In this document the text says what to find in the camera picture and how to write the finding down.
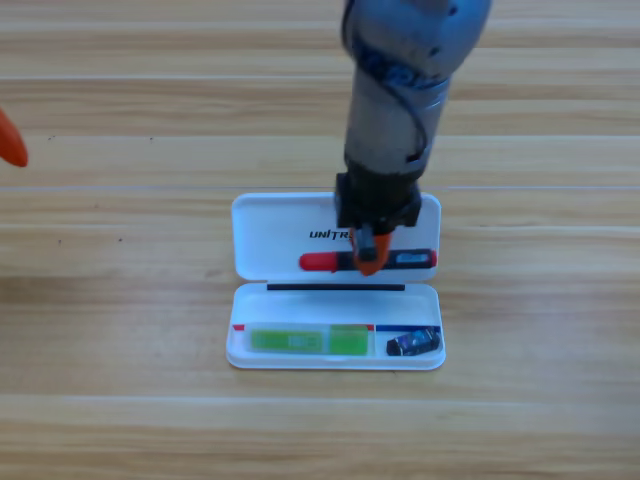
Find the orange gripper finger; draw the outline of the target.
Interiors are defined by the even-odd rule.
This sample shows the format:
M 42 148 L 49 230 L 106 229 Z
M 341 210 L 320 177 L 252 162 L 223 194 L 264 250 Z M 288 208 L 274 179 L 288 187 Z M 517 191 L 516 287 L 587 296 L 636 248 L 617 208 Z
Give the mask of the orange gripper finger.
M 0 156 L 16 167 L 28 165 L 28 152 L 22 136 L 3 110 L 0 110 Z

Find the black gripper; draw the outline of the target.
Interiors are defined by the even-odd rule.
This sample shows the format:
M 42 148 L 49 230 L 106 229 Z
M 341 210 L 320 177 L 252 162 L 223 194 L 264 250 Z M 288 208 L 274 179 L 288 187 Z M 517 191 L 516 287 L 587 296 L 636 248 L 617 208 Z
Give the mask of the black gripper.
M 353 264 L 363 276 L 383 269 L 397 227 L 414 227 L 421 210 L 415 179 L 402 175 L 339 173 L 336 223 L 351 229 Z

